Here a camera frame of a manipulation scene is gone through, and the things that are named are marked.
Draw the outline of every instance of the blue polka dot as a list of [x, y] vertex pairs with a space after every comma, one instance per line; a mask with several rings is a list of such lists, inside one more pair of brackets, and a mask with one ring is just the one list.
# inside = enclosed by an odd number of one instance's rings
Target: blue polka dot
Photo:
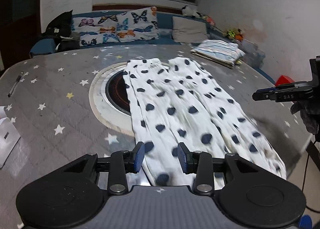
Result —
[[155, 146], [152, 141], [146, 141], [144, 143], [144, 153], [150, 152], [154, 147]]
[[182, 95], [182, 94], [184, 94], [184, 91], [183, 91], [183, 90], [180, 89], [180, 90], [177, 90], [177, 91], [176, 91], [176, 95]]
[[254, 136], [255, 138], [260, 137], [261, 134], [259, 132], [254, 132], [252, 133], [252, 136]]
[[164, 94], [165, 94], [165, 92], [162, 91], [162, 92], [158, 93], [157, 96], [158, 96], [158, 97], [162, 97]]
[[232, 140], [233, 140], [233, 142], [235, 144], [239, 144], [240, 143], [240, 141], [238, 140], [238, 137], [236, 135], [233, 135], [231, 138], [232, 138]]
[[250, 145], [249, 151], [252, 153], [258, 152], [257, 148], [253, 144]]
[[146, 105], [146, 111], [152, 111], [152, 110], [154, 110], [154, 109], [155, 109], [155, 107], [154, 107], [152, 104], [148, 103], [148, 104]]
[[214, 173], [215, 178], [223, 178], [223, 173]]
[[157, 186], [166, 186], [168, 181], [169, 181], [169, 174], [163, 173], [157, 177], [156, 185]]
[[197, 113], [198, 110], [196, 109], [196, 107], [192, 106], [192, 107], [189, 108], [188, 112], [191, 113], [191, 114], [194, 114], [194, 113]]
[[175, 112], [176, 112], [176, 108], [175, 108], [175, 107], [172, 107], [172, 108], [168, 108], [168, 109], [167, 109], [167, 113], [168, 113], [169, 115], [173, 115]]
[[187, 132], [185, 130], [180, 129], [180, 130], [178, 130], [178, 134], [180, 137], [184, 138], [184, 136], [187, 134]]
[[217, 115], [220, 117], [220, 119], [223, 119], [223, 114], [220, 111], [217, 111]]
[[159, 125], [156, 125], [156, 130], [161, 132], [165, 129], [165, 126], [163, 124], [159, 124]]
[[172, 149], [172, 155], [173, 155], [174, 157], [177, 157], [177, 156], [178, 156], [178, 148], [177, 148], [177, 147], [174, 147], [174, 148]]
[[207, 133], [207, 134], [202, 135], [201, 142], [203, 144], [210, 144], [211, 139], [212, 139], [212, 135], [210, 133]]

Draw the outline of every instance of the gray cloth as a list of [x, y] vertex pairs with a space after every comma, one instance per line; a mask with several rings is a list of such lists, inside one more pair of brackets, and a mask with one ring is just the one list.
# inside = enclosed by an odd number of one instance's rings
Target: gray cloth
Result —
[[319, 132], [320, 104], [318, 99], [298, 101], [291, 106], [291, 114], [300, 111], [300, 117], [308, 132], [313, 135]]
[[199, 44], [208, 39], [205, 23], [175, 16], [172, 21], [172, 38], [175, 42]]

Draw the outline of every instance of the polka dot cloth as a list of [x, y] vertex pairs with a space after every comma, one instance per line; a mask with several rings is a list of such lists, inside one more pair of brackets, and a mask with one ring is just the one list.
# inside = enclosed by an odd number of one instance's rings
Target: polka dot cloth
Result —
[[[131, 60], [123, 75], [136, 142], [145, 143], [144, 171], [153, 185], [192, 185], [177, 158], [177, 145], [224, 158], [238, 153], [286, 179], [283, 161], [251, 124], [241, 106], [203, 67], [188, 58]], [[215, 176], [223, 187], [223, 179]]]

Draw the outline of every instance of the plush toy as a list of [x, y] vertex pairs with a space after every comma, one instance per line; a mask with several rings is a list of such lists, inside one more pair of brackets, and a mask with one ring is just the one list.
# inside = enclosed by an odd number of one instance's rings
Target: plush toy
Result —
[[197, 12], [196, 10], [193, 10], [192, 8], [190, 8], [189, 6], [184, 6], [181, 9], [181, 11], [182, 11], [183, 16], [189, 16], [192, 18], [203, 19], [203, 20], [207, 21], [212, 26], [212, 28], [215, 26], [215, 23], [211, 17], [206, 16], [206, 15], [202, 15], [199, 12]]

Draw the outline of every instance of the sofa cushion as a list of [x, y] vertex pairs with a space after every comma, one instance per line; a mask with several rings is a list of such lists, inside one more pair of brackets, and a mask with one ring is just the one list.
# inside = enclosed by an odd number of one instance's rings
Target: sofa cushion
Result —
[[182, 17], [172, 17], [172, 37], [179, 43], [201, 43], [208, 39], [206, 24]]
[[156, 7], [124, 12], [117, 19], [116, 34], [120, 42], [159, 39]]

